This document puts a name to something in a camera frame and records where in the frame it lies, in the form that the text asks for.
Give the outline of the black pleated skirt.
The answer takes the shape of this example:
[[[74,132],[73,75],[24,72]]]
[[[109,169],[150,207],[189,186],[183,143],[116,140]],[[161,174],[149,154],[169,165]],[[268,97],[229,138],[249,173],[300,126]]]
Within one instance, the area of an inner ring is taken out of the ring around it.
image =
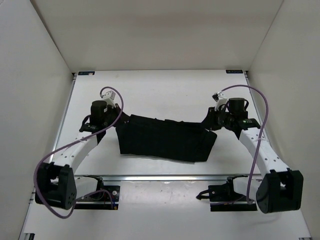
[[[122,155],[137,155],[180,162],[206,162],[217,134],[198,122],[131,115],[115,127]]]

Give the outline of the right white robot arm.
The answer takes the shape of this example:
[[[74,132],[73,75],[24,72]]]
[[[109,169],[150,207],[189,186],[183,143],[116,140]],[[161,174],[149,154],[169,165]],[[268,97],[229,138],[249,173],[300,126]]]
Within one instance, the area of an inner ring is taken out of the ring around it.
[[[208,109],[203,124],[211,131],[225,128],[253,157],[262,179],[246,175],[229,176],[225,184],[209,186],[197,199],[210,199],[215,205],[233,204],[248,197],[264,213],[299,210],[302,202],[303,175],[291,170],[263,137],[263,130],[254,118],[248,117],[249,102],[241,97],[226,98],[215,94],[214,107]]]

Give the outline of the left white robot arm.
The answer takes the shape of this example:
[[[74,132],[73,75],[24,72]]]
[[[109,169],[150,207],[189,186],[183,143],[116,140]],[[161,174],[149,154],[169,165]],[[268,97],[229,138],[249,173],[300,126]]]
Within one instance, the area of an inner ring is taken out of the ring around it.
[[[98,146],[106,131],[129,121],[129,116],[118,104],[105,100],[93,101],[90,114],[80,126],[74,142],[59,148],[58,156],[42,162],[35,170],[35,201],[50,209],[69,210],[80,198],[100,199],[105,195],[103,179],[97,175],[75,177],[75,172],[89,153]]]

